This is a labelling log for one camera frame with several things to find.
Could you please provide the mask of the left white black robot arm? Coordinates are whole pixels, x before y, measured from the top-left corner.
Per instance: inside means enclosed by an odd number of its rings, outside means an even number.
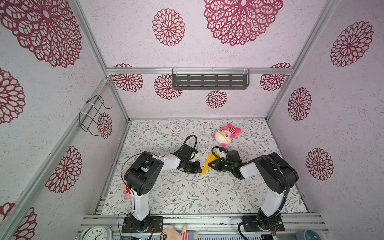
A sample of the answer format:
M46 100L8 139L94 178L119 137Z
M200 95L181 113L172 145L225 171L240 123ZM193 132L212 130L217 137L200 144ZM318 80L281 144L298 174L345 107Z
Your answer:
M179 170L187 174L202 172L197 160L199 152L192 151L187 157L183 153L171 153L162 157L149 152L138 154L123 179L132 194L132 216L142 222L150 214L148 193L154 187L160 173Z

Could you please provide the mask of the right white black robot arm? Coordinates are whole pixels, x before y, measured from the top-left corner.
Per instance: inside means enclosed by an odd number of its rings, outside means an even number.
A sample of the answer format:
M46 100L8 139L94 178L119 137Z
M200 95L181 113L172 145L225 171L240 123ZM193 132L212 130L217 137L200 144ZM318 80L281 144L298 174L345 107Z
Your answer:
M259 215L262 219L278 216L291 188L299 180L296 170L275 152L243 162L238 151L226 151L220 147L220 151L217 152L215 149L211 150L204 171L213 169L219 172L230 172L240 180L260 175L268 191Z

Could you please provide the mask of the yellow square paper sheet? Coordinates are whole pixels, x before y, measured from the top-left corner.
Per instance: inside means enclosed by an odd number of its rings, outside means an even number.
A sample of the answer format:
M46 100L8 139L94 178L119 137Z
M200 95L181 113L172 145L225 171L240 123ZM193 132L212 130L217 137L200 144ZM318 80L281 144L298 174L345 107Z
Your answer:
M206 160L206 163L202 169L202 172L200 173L200 177L202 177L211 168L209 166L209 163L212 163L213 161L219 159L218 156L220 156L220 154L213 154L213 153L209 154L209 157Z

